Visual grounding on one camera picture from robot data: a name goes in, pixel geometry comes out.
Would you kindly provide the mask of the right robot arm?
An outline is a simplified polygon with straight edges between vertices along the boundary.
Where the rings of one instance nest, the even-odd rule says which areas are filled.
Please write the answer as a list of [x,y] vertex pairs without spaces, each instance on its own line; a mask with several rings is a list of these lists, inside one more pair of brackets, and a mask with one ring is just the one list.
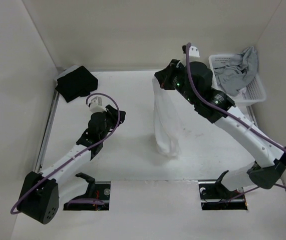
[[286,169],[286,146],[274,146],[227,94],[212,87],[213,74],[204,63],[191,62],[190,71],[188,74],[186,66],[173,59],[165,69],[156,72],[152,80],[154,134],[159,152],[169,157],[179,154],[181,127],[168,95],[169,90],[176,90],[199,115],[230,134],[254,158],[254,162],[245,167],[224,171],[214,184],[205,188],[205,195],[228,199],[240,187],[272,188]]

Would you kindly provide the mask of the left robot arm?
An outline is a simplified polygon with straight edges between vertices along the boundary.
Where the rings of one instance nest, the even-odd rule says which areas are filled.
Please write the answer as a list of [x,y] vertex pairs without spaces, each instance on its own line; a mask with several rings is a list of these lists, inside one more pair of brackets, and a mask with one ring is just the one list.
[[125,111],[118,111],[111,105],[91,114],[87,129],[64,157],[40,173],[32,171],[26,175],[15,209],[48,224],[59,208],[59,187],[96,157],[108,134],[124,122],[125,116]]

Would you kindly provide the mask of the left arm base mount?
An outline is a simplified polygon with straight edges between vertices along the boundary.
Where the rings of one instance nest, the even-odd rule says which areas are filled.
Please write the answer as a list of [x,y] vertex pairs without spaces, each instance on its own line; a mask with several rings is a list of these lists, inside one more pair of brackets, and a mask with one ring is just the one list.
[[66,186],[61,193],[64,211],[108,211],[111,182],[96,181],[85,174],[76,174],[78,182]]

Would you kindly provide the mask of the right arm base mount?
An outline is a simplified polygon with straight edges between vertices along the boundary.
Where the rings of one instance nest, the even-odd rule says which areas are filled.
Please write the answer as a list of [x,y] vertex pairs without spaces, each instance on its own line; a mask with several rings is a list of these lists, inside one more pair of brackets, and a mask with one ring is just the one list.
[[224,171],[216,180],[208,179],[198,182],[203,211],[247,210],[245,196],[238,196],[239,191],[229,191],[221,184],[227,173],[227,170]]

